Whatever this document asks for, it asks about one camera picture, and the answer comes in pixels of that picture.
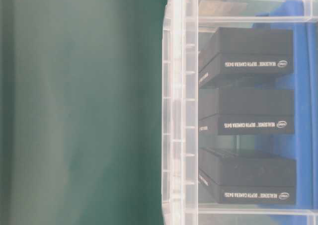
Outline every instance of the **green backdrop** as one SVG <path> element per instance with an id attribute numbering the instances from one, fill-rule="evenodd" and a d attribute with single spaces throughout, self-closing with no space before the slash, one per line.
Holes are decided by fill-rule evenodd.
<path id="1" fill-rule="evenodd" d="M 161 225 L 166 0 L 1 0 L 1 220 Z"/>

